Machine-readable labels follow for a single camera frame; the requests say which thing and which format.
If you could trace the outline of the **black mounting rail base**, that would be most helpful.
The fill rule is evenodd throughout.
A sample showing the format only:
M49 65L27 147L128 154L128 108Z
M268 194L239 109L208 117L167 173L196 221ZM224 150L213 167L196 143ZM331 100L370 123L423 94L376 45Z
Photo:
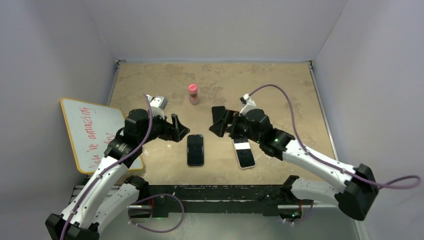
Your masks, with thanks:
M289 189L271 185L148 185L136 199L152 207L152 217L167 218L170 213L261 214L286 217L312 203L299 200Z

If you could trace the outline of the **pink capped small bottle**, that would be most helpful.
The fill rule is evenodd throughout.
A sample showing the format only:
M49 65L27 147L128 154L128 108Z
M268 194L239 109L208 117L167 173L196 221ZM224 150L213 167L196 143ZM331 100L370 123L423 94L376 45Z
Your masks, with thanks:
M197 105L199 102L198 98L198 87L195 83L192 83L188 86L189 92L189 101L192 105Z

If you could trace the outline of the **purple edged smartphone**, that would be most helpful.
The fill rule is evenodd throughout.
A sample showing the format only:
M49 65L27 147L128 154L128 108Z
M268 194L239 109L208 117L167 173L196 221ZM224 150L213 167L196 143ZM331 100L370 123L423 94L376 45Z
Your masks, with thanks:
M213 126L226 126L228 110L225 106L213 106L211 108Z

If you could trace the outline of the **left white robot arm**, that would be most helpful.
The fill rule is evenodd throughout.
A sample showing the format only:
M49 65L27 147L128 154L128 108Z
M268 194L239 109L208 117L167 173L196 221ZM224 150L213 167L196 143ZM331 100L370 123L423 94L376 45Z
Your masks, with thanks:
M166 193L152 195L149 183L131 175L111 196L117 180L127 172L142 153L142 146L152 140L180 142L190 129L181 124L176 114L168 122L151 109L133 109L108 144L97 170L82 191L60 213L45 221L53 240L98 240L105 227L131 204L154 203Z

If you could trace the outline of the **yellow framed whiteboard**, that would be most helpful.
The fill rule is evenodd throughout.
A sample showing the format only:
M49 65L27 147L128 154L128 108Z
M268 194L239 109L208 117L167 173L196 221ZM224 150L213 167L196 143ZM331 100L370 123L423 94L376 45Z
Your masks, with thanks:
M65 97L60 105L76 167L82 174L92 174L116 132L124 127L124 114L114 107Z

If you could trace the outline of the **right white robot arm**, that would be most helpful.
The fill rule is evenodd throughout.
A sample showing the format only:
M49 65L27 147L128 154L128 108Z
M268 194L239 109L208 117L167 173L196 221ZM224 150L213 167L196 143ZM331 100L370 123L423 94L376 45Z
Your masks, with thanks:
M318 176L323 182L298 178L281 189L280 196L288 204L298 199L315 200L337 206L345 215L363 221L379 189L371 185L375 176L365 164L355 167L336 161L309 147L302 148L292 134L273 127L262 109L250 110L245 116L238 111L214 106L212 126L209 130L223 137L225 133L233 140L246 138L259 145L270 157L297 165Z

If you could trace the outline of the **beige cased smartphone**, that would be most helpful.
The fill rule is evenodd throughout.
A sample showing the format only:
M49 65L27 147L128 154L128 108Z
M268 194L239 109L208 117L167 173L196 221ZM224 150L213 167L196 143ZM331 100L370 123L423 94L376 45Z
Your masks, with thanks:
M249 169L256 166L256 161L247 138L233 140L233 147L238 165L241 169Z

